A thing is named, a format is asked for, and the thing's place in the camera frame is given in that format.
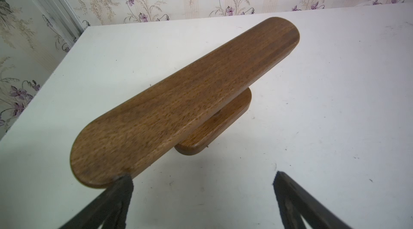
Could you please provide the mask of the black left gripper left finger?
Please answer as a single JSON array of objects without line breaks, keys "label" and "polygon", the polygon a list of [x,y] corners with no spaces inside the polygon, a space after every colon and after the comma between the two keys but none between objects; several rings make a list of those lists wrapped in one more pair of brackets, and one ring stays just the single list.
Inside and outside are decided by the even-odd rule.
[{"label": "black left gripper left finger", "polygon": [[124,229],[133,193],[130,175],[119,178],[62,229]]}]

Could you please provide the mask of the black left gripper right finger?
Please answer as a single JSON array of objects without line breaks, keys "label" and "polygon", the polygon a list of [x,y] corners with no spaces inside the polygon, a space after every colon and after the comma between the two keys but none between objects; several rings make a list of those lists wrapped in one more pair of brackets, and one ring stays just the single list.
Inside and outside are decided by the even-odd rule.
[{"label": "black left gripper right finger", "polygon": [[323,206],[287,173],[276,173],[273,188],[286,229],[348,229],[349,226]]}]

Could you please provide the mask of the brown wooden watch stand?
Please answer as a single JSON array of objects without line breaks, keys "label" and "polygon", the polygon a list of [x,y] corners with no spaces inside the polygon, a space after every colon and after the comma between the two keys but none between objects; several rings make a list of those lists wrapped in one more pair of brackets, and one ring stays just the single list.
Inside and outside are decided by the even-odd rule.
[{"label": "brown wooden watch stand", "polygon": [[90,122],[70,154],[76,179],[106,188],[136,177],[287,57],[298,28],[265,19]]}]

